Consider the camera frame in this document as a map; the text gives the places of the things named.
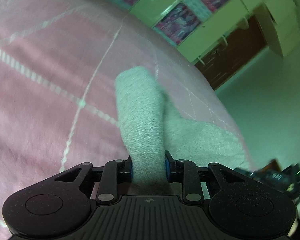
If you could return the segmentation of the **brown wooden door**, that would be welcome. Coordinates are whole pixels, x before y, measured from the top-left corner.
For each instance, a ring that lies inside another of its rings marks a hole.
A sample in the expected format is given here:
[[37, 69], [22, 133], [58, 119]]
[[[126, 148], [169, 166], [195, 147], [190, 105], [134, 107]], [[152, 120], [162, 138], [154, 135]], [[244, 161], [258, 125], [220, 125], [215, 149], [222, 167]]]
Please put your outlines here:
[[217, 45], [194, 64], [213, 89], [220, 87], [267, 46], [256, 16], [251, 16], [248, 24], [247, 29], [234, 30], [226, 38], [227, 45]]

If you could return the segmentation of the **cream wardrobe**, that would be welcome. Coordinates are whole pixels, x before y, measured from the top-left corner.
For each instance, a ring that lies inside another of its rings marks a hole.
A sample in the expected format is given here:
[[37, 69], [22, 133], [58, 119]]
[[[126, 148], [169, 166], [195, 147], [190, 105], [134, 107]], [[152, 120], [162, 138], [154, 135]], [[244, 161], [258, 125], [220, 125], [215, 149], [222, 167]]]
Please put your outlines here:
[[[129, 5], [109, 0], [128, 10], [154, 30], [155, 25], [183, 0], [138, 0]], [[247, 29], [248, 19], [256, 16], [269, 48], [287, 56], [300, 43], [300, 25], [293, 0], [229, 0], [175, 48], [190, 62], [198, 61], [236, 28]]]

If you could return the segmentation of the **pink checked bed sheet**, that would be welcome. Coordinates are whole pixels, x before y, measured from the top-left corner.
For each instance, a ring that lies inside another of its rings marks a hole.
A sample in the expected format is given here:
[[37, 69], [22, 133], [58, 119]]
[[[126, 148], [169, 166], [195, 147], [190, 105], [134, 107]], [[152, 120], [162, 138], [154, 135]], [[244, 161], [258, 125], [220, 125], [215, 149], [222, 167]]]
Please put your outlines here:
[[115, 79], [147, 68], [182, 116], [240, 131], [199, 70], [106, 0], [0, 0], [0, 239], [8, 196], [88, 161], [127, 151]]

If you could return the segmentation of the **lower right calendar poster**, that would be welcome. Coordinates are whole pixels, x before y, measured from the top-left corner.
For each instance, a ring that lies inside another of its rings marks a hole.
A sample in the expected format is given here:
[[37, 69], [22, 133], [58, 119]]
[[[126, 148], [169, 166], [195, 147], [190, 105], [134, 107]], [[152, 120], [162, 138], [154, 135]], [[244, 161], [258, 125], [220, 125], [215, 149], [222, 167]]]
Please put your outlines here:
[[154, 27], [173, 47], [179, 45], [201, 24], [201, 20], [185, 5], [179, 3]]

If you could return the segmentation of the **grey knit pants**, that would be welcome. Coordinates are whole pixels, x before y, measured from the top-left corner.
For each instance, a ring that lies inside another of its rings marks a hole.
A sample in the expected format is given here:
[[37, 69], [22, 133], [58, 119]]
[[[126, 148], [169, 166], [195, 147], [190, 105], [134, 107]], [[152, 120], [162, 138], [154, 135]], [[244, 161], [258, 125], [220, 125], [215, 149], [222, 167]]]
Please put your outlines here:
[[250, 166], [234, 133], [210, 122], [182, 117], [147, 69], [134, 67], [119, 74], [115, 93], [121, 138], [133, 165], [130, 194], [173, 192], [166, 177], [165, 151], [175, 160], [190, 160], [198, 166]]

